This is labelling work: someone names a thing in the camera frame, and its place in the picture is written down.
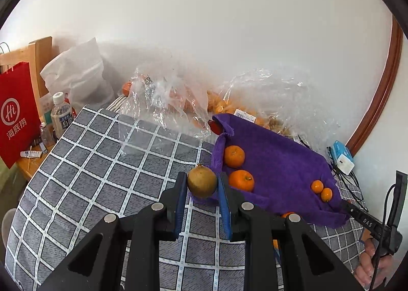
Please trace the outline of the person right hand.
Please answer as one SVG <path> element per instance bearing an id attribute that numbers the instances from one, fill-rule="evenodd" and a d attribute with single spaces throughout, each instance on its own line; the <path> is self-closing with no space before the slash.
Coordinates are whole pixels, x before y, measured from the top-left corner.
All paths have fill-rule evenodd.
<path id="1" fill-rule="evenodd" d="M 372 238 L 367 238 L 364 242 L 364 252 L 360 255 L 360 264 L 354 270 L 353 275 L 362 287 L 369 287 L 372 281 L 375 266 L 372 258 L 375 254 L 376 248 L 372 242 Z M 387 277 L 391 266 L 393 264 L 393 257 L 387 255 L 379 260 L 376 280 L 373 287 L 378 287 L 384 278 Z"/>

